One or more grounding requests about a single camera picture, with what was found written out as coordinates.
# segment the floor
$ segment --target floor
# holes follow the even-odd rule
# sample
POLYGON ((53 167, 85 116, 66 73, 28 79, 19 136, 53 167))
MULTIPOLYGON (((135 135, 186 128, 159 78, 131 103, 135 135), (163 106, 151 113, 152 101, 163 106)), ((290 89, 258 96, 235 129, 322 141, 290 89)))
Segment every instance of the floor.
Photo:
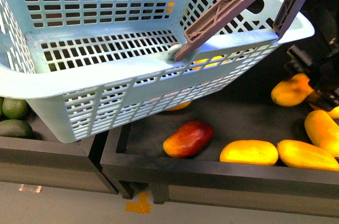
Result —
POLYGON ((43 187, 40 193, 19 191, 20 184, 0 182, 0 223, 10 224, 129 224, 129 223, 227 223, 227 224, 338 224, 335 218, 277 212, 222 208, 166 202, 152 204, 147 189, 148 214, 126 211, 120 195, 43 187))

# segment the light blue basket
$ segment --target light blue basket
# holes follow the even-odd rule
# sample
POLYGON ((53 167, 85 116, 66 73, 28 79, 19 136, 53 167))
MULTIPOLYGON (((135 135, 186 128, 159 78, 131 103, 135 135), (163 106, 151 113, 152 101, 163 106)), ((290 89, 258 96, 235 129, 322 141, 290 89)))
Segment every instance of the light blue basket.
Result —
POLYGON ((277 41, 270 25, 283 0, 262 0, 175 62, 171 44, 215 1, 0 0, 0 95, 26 99, 74 142, 219 91, 282 43, 314 34, 299 14, 277 41))

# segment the orange tape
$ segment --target orange tape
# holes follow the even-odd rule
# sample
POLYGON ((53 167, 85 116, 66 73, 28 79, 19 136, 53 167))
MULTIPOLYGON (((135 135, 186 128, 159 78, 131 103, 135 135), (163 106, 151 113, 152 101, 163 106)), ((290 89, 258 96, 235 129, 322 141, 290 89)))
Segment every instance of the orange tape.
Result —
POLYGON ((151 204, 147 203, 148 195, 145 192, 139 193, 139 202, 138 203, 127 203, 125 211, 127 212, 137 212, 141 214, 150 213, 151 204))

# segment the basket handle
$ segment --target basket handle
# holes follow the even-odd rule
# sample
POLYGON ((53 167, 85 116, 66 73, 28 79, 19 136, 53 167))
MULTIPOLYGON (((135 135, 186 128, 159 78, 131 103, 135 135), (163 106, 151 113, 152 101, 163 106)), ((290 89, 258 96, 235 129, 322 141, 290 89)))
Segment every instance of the basket handle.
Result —
MULTIPOLYGON (((174 54, 181 61, 199 48, 255 0, 219 0, 185 30, 187 43, 174 54)), ((276 18, 274 29, 279 39, 285 34, 305 0, 284 0, 276 18)))

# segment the black machine part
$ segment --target black machine part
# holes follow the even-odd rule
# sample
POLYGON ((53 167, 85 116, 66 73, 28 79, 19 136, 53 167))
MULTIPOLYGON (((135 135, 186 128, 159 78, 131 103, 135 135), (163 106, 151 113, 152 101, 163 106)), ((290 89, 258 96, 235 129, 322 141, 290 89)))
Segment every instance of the black machine part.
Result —
POLYGON ((312 58, 307 52, 292 46, 287 54, 292 58, 285 64, 290 75, 305 73, 314 91, 306 101, 325 111, 339 106, 339 11, 336 13, 336 35, 328 43, 332 51, 318 59, 312 58))

